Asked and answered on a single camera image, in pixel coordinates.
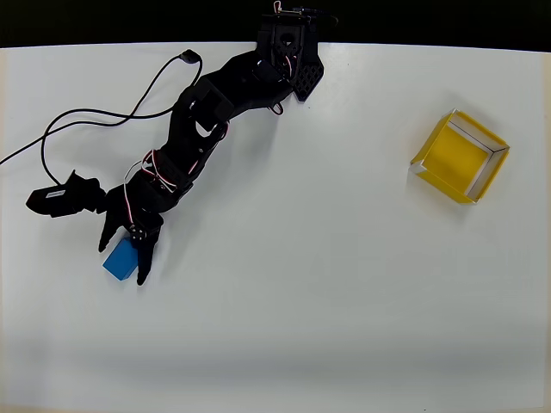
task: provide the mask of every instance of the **white table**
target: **white table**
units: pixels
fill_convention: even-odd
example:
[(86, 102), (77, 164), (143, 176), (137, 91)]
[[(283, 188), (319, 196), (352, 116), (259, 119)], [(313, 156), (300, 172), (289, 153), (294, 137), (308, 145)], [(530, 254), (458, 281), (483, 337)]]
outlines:
[[(209, 72), (254, 45), (0, 51), (3, 154), (68, 108), (127, 112), (188, 47)], [(546, 403), (548, 57), (332, 44), (319, 54), (325, 76), (306, 103), (291, 96), (279, 118), (261, 109), (232, 121), (164, 215), (143, 287), (102, 268), (103, 216), (24, 206), (51, 184), (38, 149), (1, 168), (0, 401), (194, 413)], [(194, 74), (173, 64), (140, 112), (169, 107)], [(511, 145), (476, 206), (407, 172), (451, 108)], [(74, 168), (112, 188), (166, 140), (168, 121), (70, 129), (50, 139), (49, 164), (62, 181)]]

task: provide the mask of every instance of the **black background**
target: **black background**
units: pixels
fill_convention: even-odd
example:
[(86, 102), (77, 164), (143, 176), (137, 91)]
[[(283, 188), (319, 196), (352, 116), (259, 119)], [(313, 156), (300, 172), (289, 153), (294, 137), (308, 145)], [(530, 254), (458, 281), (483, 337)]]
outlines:
[[(149, 41), (254, 41), (271, 1), (0, 0), (0, 46)], [(551, 52), (551, 0), (283, 1), (339, 19), (322, 41)]]

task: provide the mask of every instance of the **yellow box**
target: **yellow box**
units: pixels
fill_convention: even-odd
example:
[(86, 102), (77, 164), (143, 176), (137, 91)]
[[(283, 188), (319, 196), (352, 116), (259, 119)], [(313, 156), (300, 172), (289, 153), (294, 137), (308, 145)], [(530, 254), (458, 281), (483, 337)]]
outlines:
[(460, 204), (476, 204), (498, 173), (509, 146), (454, 109), (440, 119), (410, 171)]

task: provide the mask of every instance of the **blue block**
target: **blue block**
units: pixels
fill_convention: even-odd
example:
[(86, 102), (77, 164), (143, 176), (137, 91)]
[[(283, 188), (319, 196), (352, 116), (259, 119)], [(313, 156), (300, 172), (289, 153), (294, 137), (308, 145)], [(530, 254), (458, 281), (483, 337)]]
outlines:
[(125, 280), (138, 267), (138, 251), (130, 243), (130, 237), (124, 237), (111, 255), (103, 263), (118, 280)]

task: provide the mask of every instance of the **black robotic arm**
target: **black robotic arm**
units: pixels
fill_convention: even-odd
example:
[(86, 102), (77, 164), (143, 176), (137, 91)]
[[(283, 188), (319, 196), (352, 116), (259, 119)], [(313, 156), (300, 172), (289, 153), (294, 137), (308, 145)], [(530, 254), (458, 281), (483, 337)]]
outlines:
[[(123, 226), (138, 251), (138, 284), (142, 285), (164, 222), (160, 213), (175, 207), (193, 187), (226, 136), (230, 119), (249, 109), (282, 109), (280, 102), (293, 91), (305, 101), (322, 78), (319, 16), (317, 10), (304, 8), (263, 16), (257, 49), (231, 58), (182, 92), (172, 109), (166, 144), (136, 163), (140, 169), (128, 182), (125, 179), (105, 194), (97, 179), (85, 180), (73, 171), (66, 184), (34, 191), (28, 207), (52, 217), (83, 209), (106, 213), (99, 250), (104, 251)], [(186, 51), (183, 59), (194, 63), (201, 58)], [(202, 136), (197, 125), (208, 135)]]

